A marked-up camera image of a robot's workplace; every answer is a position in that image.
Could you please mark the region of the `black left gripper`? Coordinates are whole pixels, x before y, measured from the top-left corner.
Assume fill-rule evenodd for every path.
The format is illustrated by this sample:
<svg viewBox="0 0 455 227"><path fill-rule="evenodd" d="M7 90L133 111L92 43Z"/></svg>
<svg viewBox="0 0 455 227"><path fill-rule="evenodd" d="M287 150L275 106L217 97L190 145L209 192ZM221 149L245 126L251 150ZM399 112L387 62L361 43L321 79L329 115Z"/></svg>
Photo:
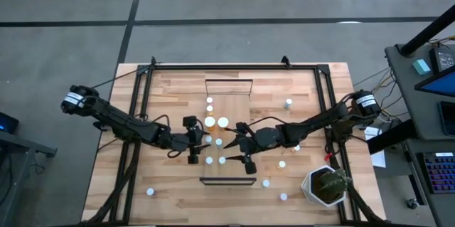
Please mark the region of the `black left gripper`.
<svg viewBox="0 0 455 227"><path fill-rule="evenodd" d="M202 145L202 136L209 135L208 132L203 131L198 126L198 119L196 116L187 116L183 118L183 126L186 128L186 133L177 134L177 141L179 142L178 154L181 154L186 149L189 149L188 163L197 164L198 155L203 149L209 147L209 144Z"/></svg>

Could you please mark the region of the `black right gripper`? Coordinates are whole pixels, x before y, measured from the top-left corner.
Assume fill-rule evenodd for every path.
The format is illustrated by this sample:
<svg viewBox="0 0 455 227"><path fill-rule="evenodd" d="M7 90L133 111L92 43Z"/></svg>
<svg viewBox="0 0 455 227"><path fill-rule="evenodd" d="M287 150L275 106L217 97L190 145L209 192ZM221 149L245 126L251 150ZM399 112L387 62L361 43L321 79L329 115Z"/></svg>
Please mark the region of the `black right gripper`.
<svg viewBox="0 0 455 227"><path fill-rule="evenodd" d="M240 136L236 136L233 141L225 145L225 148L240 146L240 151L243 155L237 155L227 157L227 160L238 160L241 161L245 166L247 174L256 174L257 167L252 161L252 154L257 150L257 143L255 141L255 134L246 122L238 122L236 129L240 133Z"/></svg>

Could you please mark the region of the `potted cactus in white pot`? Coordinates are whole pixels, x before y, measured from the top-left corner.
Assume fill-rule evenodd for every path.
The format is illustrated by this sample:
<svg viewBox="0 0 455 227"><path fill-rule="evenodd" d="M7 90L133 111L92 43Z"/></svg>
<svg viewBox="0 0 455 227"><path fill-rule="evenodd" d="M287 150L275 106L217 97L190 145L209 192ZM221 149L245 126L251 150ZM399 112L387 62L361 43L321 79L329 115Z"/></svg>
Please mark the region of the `potted cactus in white pot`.
<svg viewBox="0 0 455 227"><path fill-rule="evenodd" d="M332 207L346 199L350 183L344 170L325 165L306 175L301 190L309 202Z"/></svg>

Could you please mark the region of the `white paper sheet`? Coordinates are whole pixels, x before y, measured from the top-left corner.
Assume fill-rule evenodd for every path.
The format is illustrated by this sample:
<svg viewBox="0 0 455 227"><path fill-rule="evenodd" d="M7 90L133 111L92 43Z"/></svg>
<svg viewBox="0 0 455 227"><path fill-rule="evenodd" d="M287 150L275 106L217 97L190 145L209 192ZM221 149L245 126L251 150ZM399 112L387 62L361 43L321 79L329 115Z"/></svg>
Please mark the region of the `white paper sheet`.
<svg viewBox="0 0 455 227"><path fill-rule="evenodd" d="M364 130L365 139L367 141L369 139L377 137L380 134L382 134L382 130L380 128L366 127ZM372 159L372 163L373 163L374 167L380 167L380 168L386 167L385 153L383 150L379 151L377 153L371 154L370 157Z"/></svg>

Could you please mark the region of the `black diagonal beam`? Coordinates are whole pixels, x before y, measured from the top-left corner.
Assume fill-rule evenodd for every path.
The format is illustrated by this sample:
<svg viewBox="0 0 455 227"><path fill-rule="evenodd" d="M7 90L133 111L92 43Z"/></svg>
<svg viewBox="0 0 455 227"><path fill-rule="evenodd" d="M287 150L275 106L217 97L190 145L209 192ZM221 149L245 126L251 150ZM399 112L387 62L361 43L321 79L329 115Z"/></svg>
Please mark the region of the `black diagonal beam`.
<svg viewBox="0 0 455 227"><path fill-rule="evenodd" d="M406 120L390 130L369 139L367 141L369 153L378 153L410 138L417 138L417 131L413 121Z"/></svg>

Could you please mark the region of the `grey side desk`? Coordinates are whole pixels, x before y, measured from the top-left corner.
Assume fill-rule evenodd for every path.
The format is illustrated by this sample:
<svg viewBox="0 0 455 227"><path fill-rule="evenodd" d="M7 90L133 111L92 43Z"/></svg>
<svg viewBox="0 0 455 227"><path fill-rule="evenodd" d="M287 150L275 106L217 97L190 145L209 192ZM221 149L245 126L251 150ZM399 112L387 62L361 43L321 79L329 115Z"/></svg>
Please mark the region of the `grey side desk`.
<svg viewBox="0 0 455 227"><path fill-rule="evenodd" d="M396 47L387 47L385 56L397 81L409 113L409 119L387 131L396 142L404 142L416 179L421 186L421 195L426 199L438 227L455 227L455 193L433 194L427 184L422 161L423 153L452 152L455 155L455 137L443 133L438 111L441 101L455 102L455 97L447 97L415 90L417 83L432 75L420 76L412 66L417 59L429 60L427 48L420 48L415 57L406 58Z"/></svg>

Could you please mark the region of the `black device with blue light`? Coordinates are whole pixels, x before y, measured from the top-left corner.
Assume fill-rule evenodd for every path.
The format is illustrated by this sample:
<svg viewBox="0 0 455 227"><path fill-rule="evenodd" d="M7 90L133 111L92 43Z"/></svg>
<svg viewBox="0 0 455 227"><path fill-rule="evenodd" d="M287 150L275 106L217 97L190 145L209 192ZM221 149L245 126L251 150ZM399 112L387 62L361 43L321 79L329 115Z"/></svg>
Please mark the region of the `black device with blue light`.
<svg viewBox="0 0 455 227"><path fill-rule="evenodd" d="M5 113L0 112L0 132L15 134L19 121Z"/></svg>

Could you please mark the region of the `small teal box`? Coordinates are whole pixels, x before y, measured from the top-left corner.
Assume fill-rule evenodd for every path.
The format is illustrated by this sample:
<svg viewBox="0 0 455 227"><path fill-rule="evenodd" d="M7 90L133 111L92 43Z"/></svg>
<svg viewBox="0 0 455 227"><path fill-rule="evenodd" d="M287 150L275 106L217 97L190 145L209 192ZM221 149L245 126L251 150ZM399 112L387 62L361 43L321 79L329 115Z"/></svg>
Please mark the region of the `small teal box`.
<svg viewBox="0 0 455 227"><path fill-rule="evenodd" d="M412 66L420 76L426 75L431 71L430 67L428 66L424 59L416 60L415 62L413 62Z"/></svg>

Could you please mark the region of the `keyboard with backlit keys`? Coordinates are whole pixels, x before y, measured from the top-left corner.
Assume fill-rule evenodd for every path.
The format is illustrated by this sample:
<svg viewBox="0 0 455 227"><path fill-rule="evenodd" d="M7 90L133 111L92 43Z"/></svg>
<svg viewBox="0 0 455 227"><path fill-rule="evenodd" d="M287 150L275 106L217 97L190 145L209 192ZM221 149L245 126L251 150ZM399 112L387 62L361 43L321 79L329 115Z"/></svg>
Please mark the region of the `keyboard with backlit keys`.
<svg viewBox="0 0 455 227"><path fill-rule="evenodd" d="M417 160L431 194L455 194L455 152L420 152Z"/></svg>

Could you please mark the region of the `black tablet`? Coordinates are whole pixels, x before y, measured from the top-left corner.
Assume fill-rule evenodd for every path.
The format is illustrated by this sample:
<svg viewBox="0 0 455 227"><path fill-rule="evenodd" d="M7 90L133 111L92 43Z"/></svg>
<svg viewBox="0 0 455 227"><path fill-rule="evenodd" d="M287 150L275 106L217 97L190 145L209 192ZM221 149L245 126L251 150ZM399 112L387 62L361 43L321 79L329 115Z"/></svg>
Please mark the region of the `black tablet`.
<svg viewBox="0 0 455 227"><path fill-rule="evenodd" d="M455 136L455 103L441 101L439 103L439 114L443 133L448 136Z"/></svg>

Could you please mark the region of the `blue lit screen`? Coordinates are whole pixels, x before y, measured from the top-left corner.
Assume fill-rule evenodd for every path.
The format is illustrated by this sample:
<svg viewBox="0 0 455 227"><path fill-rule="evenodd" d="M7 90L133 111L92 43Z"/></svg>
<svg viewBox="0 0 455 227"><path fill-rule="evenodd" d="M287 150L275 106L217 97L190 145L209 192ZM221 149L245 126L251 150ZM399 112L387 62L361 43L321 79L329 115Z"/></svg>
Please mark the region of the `blue lit screen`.
<svg viewBox="0 0 455 227"><path fill-rule="evenodd" d="M415 90L455 97L455 65L416 84Z"/></svg>

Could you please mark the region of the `black round pole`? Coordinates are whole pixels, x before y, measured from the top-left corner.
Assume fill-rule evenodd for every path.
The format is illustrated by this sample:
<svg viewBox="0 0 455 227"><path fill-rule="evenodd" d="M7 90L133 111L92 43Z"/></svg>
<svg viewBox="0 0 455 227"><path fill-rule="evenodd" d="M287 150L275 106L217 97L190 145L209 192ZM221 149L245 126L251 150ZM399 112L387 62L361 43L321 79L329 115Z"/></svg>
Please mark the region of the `black round pole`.
<svg viewBox="0 0 455 227"><path fill-rule="evenodd" d="M399 53L406 58L413 58L413 54L418 48L451 25L454 21L455 4L406 44L403 46L396 45Z"/></svg>

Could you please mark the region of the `black device box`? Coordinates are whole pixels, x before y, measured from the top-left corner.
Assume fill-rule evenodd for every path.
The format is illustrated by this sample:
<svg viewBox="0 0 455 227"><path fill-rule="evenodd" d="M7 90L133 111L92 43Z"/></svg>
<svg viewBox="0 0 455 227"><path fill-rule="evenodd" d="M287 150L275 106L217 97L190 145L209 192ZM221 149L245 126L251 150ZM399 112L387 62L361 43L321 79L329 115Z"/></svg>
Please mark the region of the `black device box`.
<svg viewBox="0 0 455 227"><path fill-rule="evenodd" d="M455 51L448 47L433 47L429 58L433 73L440 73L455 65Z"/></svg>

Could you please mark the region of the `wooden shelf with black frame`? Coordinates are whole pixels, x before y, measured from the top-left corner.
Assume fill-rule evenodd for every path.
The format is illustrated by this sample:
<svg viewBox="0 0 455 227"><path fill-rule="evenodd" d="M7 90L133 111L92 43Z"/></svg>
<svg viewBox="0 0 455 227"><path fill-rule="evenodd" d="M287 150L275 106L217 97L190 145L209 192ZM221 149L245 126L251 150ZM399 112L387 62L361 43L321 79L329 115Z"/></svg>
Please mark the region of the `wooden shelf with black frame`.
<svg viewBox="0 0 455 227"><path fill-rule="evenodd" d="M206 186L251 186L257 178L254 174L245 172L244 164L238 160L226 160L225 164L219 164L220 157L232 157L241 154L237 145L225 148L236 137L234 130L238 122L250 121L250 94L253 80L251 79L216 79L205 80L205 90L208 97L213 98L212 116L216 120L214 130L207 130L213 141L203 152L206 157L212 157L213 163L204 163L204 173L200 182ZM220 117L229 119L229 125L220 130L217 121ZM221 138L223 145L217 147L215 140Z"/></svg>

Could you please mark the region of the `black aluminium table frame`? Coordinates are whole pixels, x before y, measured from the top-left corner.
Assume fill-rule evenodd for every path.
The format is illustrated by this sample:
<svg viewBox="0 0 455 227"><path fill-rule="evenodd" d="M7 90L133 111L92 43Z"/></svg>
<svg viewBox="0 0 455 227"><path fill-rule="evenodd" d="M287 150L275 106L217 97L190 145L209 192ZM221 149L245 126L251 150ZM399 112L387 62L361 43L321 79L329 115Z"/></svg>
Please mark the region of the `black aluminium table frame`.
<svg viewBox="0 0 455 227"><path fill-rule="evenodd" d="M211 78L253 80L249 122L255 129L280 120L304 121L353 91L346 63L163 63L152 73L149 119L182 132L185 116L205 118L205 80ZM285 109L288 98L293 103ZM301 190L305 176L326 164L325 143L319 130L300 144L298 152L280 148L256 154L257 180L251 186L206 186L200 182L204 152L196 165L190 165L186 153L169 159L166 151L144 145L130 214L123 214L127 194L122 193L117 218L132 226L337 224L341 213L352 218L350 201L325 207L309 202ZM286 162L283 169L277 168L280 161ZM270 181L267 188L262 186L265 179ZM146 194L150 187L153 196ZM287 194L286 201L279 198L281 193Z"/></svg>

